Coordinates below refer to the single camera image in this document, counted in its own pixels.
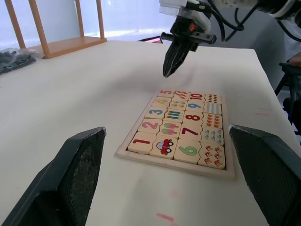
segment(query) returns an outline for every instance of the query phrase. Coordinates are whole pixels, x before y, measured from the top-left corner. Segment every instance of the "blue number 3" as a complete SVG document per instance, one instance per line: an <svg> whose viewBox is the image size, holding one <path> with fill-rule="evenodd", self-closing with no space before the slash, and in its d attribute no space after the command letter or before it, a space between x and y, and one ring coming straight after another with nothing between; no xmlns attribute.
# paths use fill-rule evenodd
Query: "blue number 3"
<svg viewBox="0 0 301 226"><path fill-rule="evenodd" d="M149 113L150 114L157 113L157 115L160 115L163 113L163 111L162 110L150 110Z"/></svg>

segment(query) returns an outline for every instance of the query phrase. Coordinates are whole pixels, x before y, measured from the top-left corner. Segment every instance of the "green number 6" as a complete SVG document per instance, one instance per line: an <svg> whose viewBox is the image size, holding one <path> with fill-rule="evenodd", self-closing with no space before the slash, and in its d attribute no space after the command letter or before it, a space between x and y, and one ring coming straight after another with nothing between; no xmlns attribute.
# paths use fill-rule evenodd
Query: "green number 6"
<svg viewBox="0 0 301 226"><path fill-rule="evenodd" d="M183 153L185 153L187 155L191 155L191 156L196 155L198 153L197 149L194 147L186 147L185 149L183 147L179 147L179 149Z"/></svg>

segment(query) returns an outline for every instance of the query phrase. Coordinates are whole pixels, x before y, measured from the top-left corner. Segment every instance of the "puzzle piece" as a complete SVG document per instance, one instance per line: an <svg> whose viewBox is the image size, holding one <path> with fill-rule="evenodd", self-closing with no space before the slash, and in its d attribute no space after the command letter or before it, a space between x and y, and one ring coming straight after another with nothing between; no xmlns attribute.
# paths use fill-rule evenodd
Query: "puzzle piece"
<svg viewBox="0 0 301 226"><path fill-rule="evenodd" d="M190 92L186 91L176 91L174 93L174 100L188 100Z"/></svg>
<svg viewBox="0 0 301 226"><path fill-rule="evenodd" d="M204 102L205 97L206 97L205 93L191 92L190 96L189 96L189 100L198 100L198 101Z"/></svg>
<svg viewBox="0 0 301 226"><path fill-rule="evenodd" d="M209 103L222 104L222 97L220 95L206 94L205 101Z"/></svg>
<svg viewBox="0 0 301 226"><path fill-rule="evenodd" d="M183 123L181 126L179 138L185 140L200 141L202 139L201 132L202 127L200 125Z"/></svg>
<svg viewBox="0 0 301 226"><path fill-rule="evenodd" d="M166 107L156 107L152 106L148 109L145 118L147 119L163 119L164 114L167 112Z"/></svg>
<svg viewBox="0 0 301 226"><path fill-rule="evenodd" d="M162 125L161 119L144 119L138 132L157 134L160 131L160 125Z"/></svg>
<svg viewBox="0 0 301 226"><path fill-rule="evenodd" d="M200 126L203 124L202 118L202 113L185 111L183 123L196 124Z"/></svg>
<svg viewBox="0 0 301 226"><path fill-rule="evenodd" d="M186 111L202 113L204 111L204 102L199 100L190 100L187 102Z"/></svg>
<svg viewBox="0 0 301 226"><path fill-rule="evenodd" d="M185 110L187 106L187 101L186 100L174 100L169 103L168 109L175 109L175 110Z"/></svg>
<svg viewBox="0 0 301 226"><path fill-rule="evenodd" d="M174 90L161 90L158 97L174 97Z"/></svg>
<svg viewBox="0 0 301 226"><path fill-rule="evenodd" d="M164 120L174 121L174 122L183 122L184 111L167 109Z"/></svg>
<svg viewBox="0 0 301 226"><path fill-rule="evenodd" d="M169 97L157 97L151 105L158 107L168 107L170 102L171 98Z"/></svg>
<svg viewBox="0 0 301 226"><path fill-rule="evenodd" d="M174 159L192 164L197 164L200 159L201 144L197 141L179 139L174 153Z"/></svg>
<svg viewBox="0 0 301 226"><path fill-rule="evenodd" d="M205 102L204 113L222 115L222 106L215 103Z"/></svg>
<svg viewBox="0 0 301 226"><path fill-rule="evenodd" d="M177 143L178 140L176 138L157 135L150 155L173 159Z"/></svg>
<svg viewBox="0 0 301 226"><path fill-rule="evenodd" d="M222 146L201 142L201 156L198 165L224 169L226 165L225 150Z"/></svg>
<svg viewBox="0 0 301 226"><path fill-rule="evenodd" d="M128 150L141 154L149 154L152 150L152 144L156 139L156 134L137 132L128 146Z"/></svg>
<svg viewBox="0 0 301 226"><path fill-rule="evenodd" d="M222 117L216 114L204 113L203 125L222 129Z"/></svg>
<svg viewBox="0 0 301 226"><path fill-rule="evenodd" d="M160 126L160 132L158 133L158 135L178 138L180 130L180 123L172 121L163 121L162 126Z"/></svg>
<svg viewBox="0 0 301 226"><path fill-rule="evenodd" d="M224 134L222 129L204 126L201 135L201 142L203 143L217 144L220 146L224 145Z"/></svg>

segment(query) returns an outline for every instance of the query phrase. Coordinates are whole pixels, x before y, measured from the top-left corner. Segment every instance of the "number 9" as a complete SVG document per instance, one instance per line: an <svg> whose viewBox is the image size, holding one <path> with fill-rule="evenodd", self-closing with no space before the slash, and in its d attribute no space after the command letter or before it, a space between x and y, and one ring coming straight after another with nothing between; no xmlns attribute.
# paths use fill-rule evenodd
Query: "number 9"
<svg viewBox="0 0 301 226"><path fill-rule="evenodd" d="M190 108L201 108L201 106L197 105L197 104L188 104L188 107Z"/></svg>

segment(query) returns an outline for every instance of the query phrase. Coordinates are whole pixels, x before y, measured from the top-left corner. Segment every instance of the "pink mark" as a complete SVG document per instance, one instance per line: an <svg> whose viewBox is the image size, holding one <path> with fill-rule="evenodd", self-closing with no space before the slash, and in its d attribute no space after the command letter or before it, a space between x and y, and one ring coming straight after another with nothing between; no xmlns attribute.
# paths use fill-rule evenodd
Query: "pink mark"
<svg viewBox="0 0 301 226"><path fill-rule="evenodd" d="M263 113L255 113L256 115L262 115L262 116L271 116L270 114L263 114Z"/></svg>
<svg viewBox="0 0 301 226"><path fill-rule="evenodd" d="M268 108L258 108L259 110L265 110L265 111L272 111L271 109Z"/></svg>
<svg viewBox="0 0 301 226"><path fill-rule="evenodd" d="M170 222L173 222L173 221L174 221L174 218L173 218L173 217L170 217L170 216L165 215L165 214L163 214L163 213L157 213L156 215L157 215L157 217L164 218L164 219L166 219L166 220L169 220Z"/></svg>
<svg viewBox="0 0 301 226"><path fill-rule="evenodd" d="M179 192L176 192L176 191L172 191L172 192L170 193L170 195L171 195L171 197L173 197L173 198L179 198L179 197L180 197L180 193L179 193Z"/></svg>

